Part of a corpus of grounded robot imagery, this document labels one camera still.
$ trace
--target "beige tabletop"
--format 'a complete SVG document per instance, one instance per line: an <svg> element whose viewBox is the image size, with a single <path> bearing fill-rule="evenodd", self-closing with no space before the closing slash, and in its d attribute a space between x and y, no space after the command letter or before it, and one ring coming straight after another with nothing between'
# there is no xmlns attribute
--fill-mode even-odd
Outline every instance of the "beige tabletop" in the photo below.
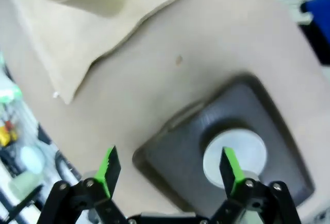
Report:
<svg viewBox="0 0 330 224"><path fill-rule="evenodd" d="M10 0L0 0L0 46L27 104L81 173L96 169L106 149L117 145L122 172L114 199L126 215L177 211L134 168L132 155L178 110L241 72L266 87L315 182L301 217L330 205L330 87L276 0L177 1L96 63L70 105L53 99Z"/></svg>

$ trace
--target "screw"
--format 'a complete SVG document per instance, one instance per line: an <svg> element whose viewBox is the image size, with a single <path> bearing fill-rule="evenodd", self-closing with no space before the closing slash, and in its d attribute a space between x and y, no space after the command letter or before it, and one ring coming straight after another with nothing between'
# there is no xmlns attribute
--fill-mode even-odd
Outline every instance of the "screw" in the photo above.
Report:
<svg viewBox="0 0 330 224"><path fill-rule="evenodd" d="M281 186L279 184L277 184L277 183L273 184L273 188L275 190L277 190L277 191L281 191L282 190Z"/></svg>
<svg viewBox="0 0 330 224"><path fill-rule="evenodd" d="M91 187L93 184L94 184L93 180L90 179L90 180L87 181L86 186Z"/></svg>
<svg viewBox="0 0 330 224"><path fill-rule="evenodd" d="M64 190L66 187L67 187L67 184L61 184L61 185L60 185L60 190L62 191L62 190Z"/></svg>
<svg viewBox="0 0 330 224"><path fill-rule="evenodd" d="M247 187L253 187L253 182L251 180L246 180L245 184Z"/></svg>

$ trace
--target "towel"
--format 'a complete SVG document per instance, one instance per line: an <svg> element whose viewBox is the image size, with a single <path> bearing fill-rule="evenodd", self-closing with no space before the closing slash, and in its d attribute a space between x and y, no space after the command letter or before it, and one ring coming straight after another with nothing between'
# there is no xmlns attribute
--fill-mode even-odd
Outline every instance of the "towel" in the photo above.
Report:
<svg viewBox="0 0 330 224"><path fill-rule="evenodd" d="M175 0L126 0L102 17L51 0L13 0L19 21L55 91L69 104L90 65L126 41L149 16Z"/></svg>

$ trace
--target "small crumb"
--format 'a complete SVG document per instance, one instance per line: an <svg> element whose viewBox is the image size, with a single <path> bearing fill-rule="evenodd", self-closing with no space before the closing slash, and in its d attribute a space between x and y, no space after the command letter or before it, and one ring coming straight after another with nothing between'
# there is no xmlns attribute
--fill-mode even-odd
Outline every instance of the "small crumb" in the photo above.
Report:
<svg viewBox="0 0 330 224"><path fill-rule="evenodd" d="M179 66L180 64L182 64L183 60L184 60L183 57L181 55L179 55L175 60L176 66Z"/></svg>
<svg viewBox="0 0 330 224"><path fill-rule="evenodd" d="M59 92L54 92L54 93L53 93L53 98L56 99L59 95L60 95Z"/></svg>

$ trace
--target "yellow object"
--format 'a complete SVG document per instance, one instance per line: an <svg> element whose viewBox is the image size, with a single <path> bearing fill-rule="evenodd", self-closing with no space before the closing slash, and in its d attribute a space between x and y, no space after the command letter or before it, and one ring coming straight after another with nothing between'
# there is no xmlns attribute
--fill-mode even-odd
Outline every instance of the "yellow object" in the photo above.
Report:
<svg viewBox="0 0 330 224"><path fill-rule="evenodd" d="M5 126L0 127L0 144L1 146L7 146L10 141L16 141L18 138L17 133L14 130L8 132Z"/></svg>

